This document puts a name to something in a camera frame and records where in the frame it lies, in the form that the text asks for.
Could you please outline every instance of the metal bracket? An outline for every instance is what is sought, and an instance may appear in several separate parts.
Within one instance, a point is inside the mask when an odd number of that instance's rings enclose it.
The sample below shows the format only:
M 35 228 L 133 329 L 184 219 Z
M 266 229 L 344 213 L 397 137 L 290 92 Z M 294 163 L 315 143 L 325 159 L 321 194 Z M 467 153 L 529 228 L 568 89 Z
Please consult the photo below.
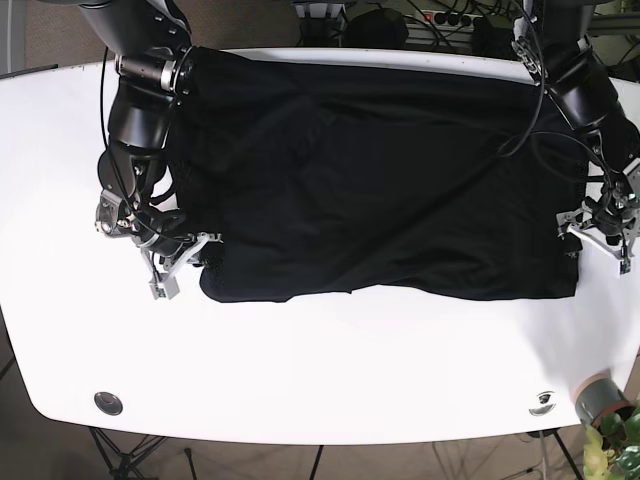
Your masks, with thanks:
M 564 236 L 567 233 L 575 235 L 580 240 L 593 245 L 597 250 L 615 260 L 619 264 L 619 275 L 629 273 L 631 271 L 631 259 L 633 258 L 633 244 L 640 229 L 638 218 L 636 218 L 632 228 L 624 230 L 626 244 L 616 249 L 586 232 L 595 228 L 595 225 L 590 218 L 582 222 L 578 221 L 578 217 L 584 214 L 591 214 L 591 209 L 584 203 L 582 207 L 573 212 L 558 213 L 556 220 L 558 222 L 559 236 Z
M 189 262 L 197 261 L 200 251 L 207 245 L 207 243 L 224 243 L 222 241 L 222 234 L 220 233 L 199 233 L 196 236 L 196 241 L 193 245 L 187 248 L 182 255 L 178 257 L 174 262 L 167 262 L 163 265 L 164 272 L 159 272 L 153 263 L 152 252 L 147 248 L 141 248 L 140 253 L 144 259 L 147 267 L 151 271 L 151 280 L 149 281 L 149 287 L 153 298 L 156 300 L 159 298 L 166 298 L 171 300 L 173 297 L 180 293 L 180 287 L 178 286 L 178 280 L 176 275 L 180 269 Z

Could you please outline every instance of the electrical cable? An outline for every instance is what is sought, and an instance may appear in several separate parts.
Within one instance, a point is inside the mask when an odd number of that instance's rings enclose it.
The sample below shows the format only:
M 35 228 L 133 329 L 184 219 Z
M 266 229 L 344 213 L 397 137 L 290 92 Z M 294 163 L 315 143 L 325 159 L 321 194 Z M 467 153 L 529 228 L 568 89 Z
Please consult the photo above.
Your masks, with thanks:
M 580 139 L 578 139 L 576 137 L 572 137 L 571 135 L 568 135 L 568 134 L 563 133 L 563 132 L 554 132 L 554 131 L 551 131 L 551 130 L 549 130 L 549 131 L 547 131 L 547 130 L 536 130 L 535 132 L 531 132 L 531 136 L 535 136 L 535 135 L 555 135 L 556 137 L 566 138 L 567 140 L 570 140 L 573 143 L 576 143 L 576 144 L 580 145 L 589 154 L 589 160 L 591 160 L 598 167 L 602 168 L 602 170 L 604 172 L 604 175 L 605 175 L 605 180 L 607 180 L 608 182 L 611 182 L 611 170 L 609 169 L 609 167 L 604 165 L 600 161 L 600 158 L 593 152 L 593 150 L 591 150 L 589 148 L 589 146 L 587 144 L 585 144 L 584 142 L 582 142 Z
M 313 469 L 311 469 L 311 475 L 309 476 L 309 480 L 313 480 L 316 478 L 316 472 L 318 471 L 318 465 L 320 465 L 320 458 L 322 457 L 322 451 L 324 450 L 324 445 L 320 445 L 318 447 L 318 453 L 316 453 L 316 459 L 313 462 Z
M 448 34 L 448 35 L 445 35 L 445 37 L 444 37 L 444 38 L 449 38 L 451 35 L 454 35 L 454 34 L 458 33 L 460 30 L 462 30 L 462 29 L 463 29 L 463 28 L 465 28 L 465 27 L 466 27 L 466 25 L 460 25 L 460 26 L 459 26 L 458 28 L 456 28 L 455 30 L 453 30 L 453 31 L 449 32 L 449 34 Z
M 504 149 L 511 140 L 507 141 L 500 147 L 500 149 L 498 150 L 498 153 L 499 153 L 499 156 L 502 158 L 511 157 L 516 152 L 518 152 L 522 148 L 522 146 L 526 143 L 527 139 L 529 138 L 529 135 L 531 135 L 531 132 L 533 132 L 533 129 L 535 128 L 536 123 L 538 122 L 540 111 L 542 110 L 542 102 L 544 100 L 544 93 L 545 93 L 545 76 L 546 76 L 546 69 L 544 66 L 544 59 L 542 56 L 542 45 L 540 44 L 540 39 L 538 38 L 536 29 L 533 25 L 533 22 L 531 21 L 531 17 L 527 12 L 524 11 L 524 8 L 518 5 L 516 0 L 509 0 L 509 1 L 516 7 L 517 10 L 519 10 L 520 14 L 522 14 L 522 17 L 527 22 L 527 26 L 529 27 L 531 36 L 533 37 L 533 41 L 536 44 L 536 50 L 538 54 L 537 60 L 540 64 L 540 86 L 539 86 L 538 101 L 536 103 L 536 108 L 533 112 L 533 116 L 531 117 L 531 120 L 529 122 L 529 126 L 525 129 L 525 131 L 520 136 L 520 140 L 518 140 L 518 143 L 516 143 L 516 145 L 511 150 L 507 152 L 500 152 L 500 150 Z
M 442 32 L 438 29 L 438 27 L 435 25 L 435 23 L 433 23 L 429 18 L 427 18 L 426 16 L 424 16 L 422 14 L 422 10 L 413 2 L 413 0 L 406 0 L 407 3 L 409 5 L 411 5 L 422 17 L 424 17 L 424 22 L 428 23 L 429 25 L 431 25 L 431 27 L 434 30 L 434 35 L 440 35 L 440 39 L 444 40 L 444 43 L 453 51 L 455 52 L 456 49 L 453 48 L 453 45 L 451 45 L 451 42 L 449 42 L 449 40 L 446 39 L 446 37 L 444 35 L 442 35 Z
M 626 60 L 626 58 L 629 56 L 629 54 L 631 52 L 633 52 L 635 50 L 635 48 L 637 46 L 639 46 L 639 45 L 640 45 L 640 42 L 638 42 L 638 43 L 636 43 L 634 45 L 631 45 L 631 47 L 629 47 L 629 50 L 626 51 L 626 53 L 622 56 L 620 61 L 614 65 L 614 67 L 619 67 L 620 65 L 622 65 L 622 62 L 624 62 Z
M 122 179 L 122 174 L 120 172 L 120 168 L 118 167 L 115 159 L 113 158 L 113 154 L 109 151 L 109 142 L 107 141 L 107 131 L 106 131 L 106 128 L 105 128 L 105 125 L 104 125 L 104 77 L 105 77 L 105 72 L 107 70 L 107 56 L 108 55 L 109 55 L 109 47 L 105 47 L 104 56 L 102 57 L 102 74 L 100 76 L 100 130 L 102 132 L 102 142 L 104 143 L 105 153 L 107 154 L 107 157 L 109 158 L 109 162 L 111 164 L 111 168 L 113 170 L 113 173 L 116 176 L 116 181 L 118 182 L 118 187 L 120 188 L 120 192 L 123 194 L 122 195 L 122 200 L 124 201 L 125 205 L 129 208 L 129 210 L 131 211 L 131 214 L 138 221 L 138 223 L 140 225 L 142 225 L 145 229 L 147 229 L 148 231 L 153 233 L 154 235 L 157 235 L 160 238 L 164 238 L 165 240 L 169 240 L 169 241 L 172 241 L 172 242 L 186 242 L 186 243 L 191 242 L 191 243 L 193 243 L 193 238 L 189 238 L 189 239 L 185 240 L 184 238 L 181 238 L 181 237 L 169 237 L 167 235 L 163 235 L 162 233 L 157 231 L 155 228 L 152 228 L 149 225 L 147 225 L 145 222 L 143 222 L 140 219 L 140 217 L 137 215 L 137 211 L 133 208 L 133 206 L 129 202 L 129 199 L 126 198 L 127 194 L 126 194 L 126 189 L 124 188 L 124 180 Z
M 576 177 L 572 177 L 571 175 L 556 169 L 551 163 L 548 163 L 546 160 L 544 160 L 542 153 L 540 152 L 540 148 L 538 145 L 538 142 L 536 142 L 535 140 L 532 139 L 531 142 L 531 151 L 533 153 L 533 157 L 538 161 L 538 163 L 545 168 L 548 172 L 554 174 L 557 177 L 560 177 L 568 182 L 571 183 L 583 183 L 583 182 L 595 182 L 595 183 L 603 183 L 605 181 L 605 177 L 603 175 L 593 175 L 593 176 L 588 176 L 585 179 L 582 178 L 576 178 Z
M 300 28 L 300 38 L 298 38 L 298 43 L 296 43 L 296 47 L 299 47 L 300 45 L 302 45 L 302 42 L 304 41 L 304 33 L 302 32 L 302 27 Z
M 429 30 L 431 33 L 433 33 L 433 43 L 431 45 L 429 45 L 430 47 L 433 47 L 433 50 L 436 51 L 438 49 L 438 47 L 440 46 L 440 37 L 438 36 L 438 34 L 436 33 L 436 31 L 431 28 L 431 26 L 429 26 L 427 23 L 423 22 L 422 20 L 419 20 L 415 17 L 412 17 L 411 15 L 403 15 L 404 18 L 407 18 L 409 20 L 413 20 L 414 22 L 419 23 L 420 25 L 422 25 L 424 28 L 426 28 L 427 30 Z

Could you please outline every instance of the white tabletop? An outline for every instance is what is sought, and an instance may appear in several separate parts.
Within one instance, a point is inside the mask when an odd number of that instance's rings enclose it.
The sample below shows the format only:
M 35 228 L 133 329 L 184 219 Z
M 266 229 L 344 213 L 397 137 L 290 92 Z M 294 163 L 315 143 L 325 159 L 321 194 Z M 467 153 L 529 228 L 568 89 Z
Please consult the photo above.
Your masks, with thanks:
M 515 63 L 409 52 L 243 51 L 527 81 Z M 448 440 L 577 422 L 567 389 L 640 344 L 640 266 L 617 280 L 586 247 L 575 298 L 471 302 L 399 287 L 218 304 L 179 276 L 154 301 L 126 239 L 95 232 L 100 66 L 0 82 L 0 305 L 29 396 L 66 422 L 287 444 Z M 640 123 L 640 86 L 616 82 Z M 107 105 L 115 94 L 109 68 Z M 529 408 L 551 390 L 557 406 Z M 121 415 L 95 406 L 122 400 Z

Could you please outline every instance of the black shirt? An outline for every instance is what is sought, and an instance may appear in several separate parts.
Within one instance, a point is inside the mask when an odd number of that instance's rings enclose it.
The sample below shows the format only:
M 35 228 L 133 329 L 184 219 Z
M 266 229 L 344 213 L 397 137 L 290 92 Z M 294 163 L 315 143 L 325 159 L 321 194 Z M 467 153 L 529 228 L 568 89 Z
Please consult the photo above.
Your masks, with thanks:
M 473 300 L 575 293 L 579 249 L 558 238 L 584 183 L 521 133 L 536 87 L 365 67 L 250 61 L 199 49 L 195 91 L 167 141 L 178 202 L 220 302 L 401 285 Z M 545 100 L 539 124 L 570 132 Z M 578 180 L 587 160 L 545 140 Z

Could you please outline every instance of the tripod leg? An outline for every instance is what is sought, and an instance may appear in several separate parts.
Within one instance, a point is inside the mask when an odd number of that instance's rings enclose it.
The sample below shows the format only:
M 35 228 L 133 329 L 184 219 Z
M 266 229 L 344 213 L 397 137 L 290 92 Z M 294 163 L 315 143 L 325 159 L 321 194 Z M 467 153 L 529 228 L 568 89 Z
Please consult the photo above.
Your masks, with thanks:
M 100 436 L 100 438 L 102 438 L 102 441 L 104 441 L 104 443 L 106 443 L 107 446 L 111 450 L 113 450 L 113 453 L 115 453 L 119 457 L 122 457 L 122 455 L 124 455 L 124 453 L 118 448 L 118 446 L 113 442 L 113 440 L 111 440 L 109 436 L 102 431 L 101 428 L 94 428 L 94 430 Z
M 189 468 L 191 469 L 191 476 L 193 477 L 193 480 L 198 480 L 198 477 L 196 475 L 196 467 L 193 466 L 193 458 L 191 455 L 191 449 L 190 448 L 185 448 L 184 449 L 184 454 L 187 456 L 187 460 L 189 460 Z
M 104 447 L 102 446 L 102 443 L 100 443 L 100 439 L 98 438 L 98 435 L 96 434 L 96 429 L 93 427 L 89 427 L 89 432 L 91 432 L 91 436 L 93 437 L 93 441 L 96 442 L 96 447 L 98 447 L 98 451 L 100 452 L 100 455 L 102 456 L 102 459 L 104 460 L 104 463 L 107 464 L 107 467 L 109 467 L 109 473 L 111 473 L 113 471 L 113 464 L 111 463 L 111 460 L 109 460 L 109 457 L 107 456 L 107 452 L 104 451 Z
M 149 455 L 151 455 L 160 445 L 162 445 L 165 441 L 167 441 L 167 437 L 155 437 L 156 439 L 151 442 L 151 444 L 143 450 L 139 456 L 136 456 L 136 459 L 131 463 L 129 470 L 133 470 L 138 465 L 140 465 Z
M 9 370 L 11 370 L 11 367 L 13 367 L 14 363 L 16 363 L 16 356 L 15 355 L 13 357 L 11 357 L 11 360 L 9 360 L 9 362 L 5 365 L 5 367 L 2 369 L 2 371 L 0 371 L 0 381 L 2 381 L 2 379 L 7 374 L 7 372 L 9 372 Z
M 318 465 L 320 465 L 320 458 L 322 457 L 322 450 L 324 450 L 324 445 L 318 447 L 318 453 L 316 453 L 316 460 L 313 462 L 313 470 L 311 470 L 309 480 L 316 478 L 316 472 L 318 471 Z
M 562 441 L 562 438 L 560 438 L 560 435 L 558 434 L 557 430 L 553 432 L 553 436 L 556 437 L 556 442 L 558 442 L 558 445 L 560 445 L 560 450 L 562 450 L 562 453 L 564 453 L 564 456 L 567 459 L 567 462 L 569 462 L 569 465 L 571 466 L 571 470 L 573 470 L 573 473 L 576 475 L 576 478 L 578 480 L 582 480 L 582 475 L 580 475 L 580 470 L 578 470 L 578 467 L 576 467 L 576 464 L 573 461 L 573 458 L 571 458 L 571 455 L 569 454 L 567 447 L 564 446 L 564 442 Z

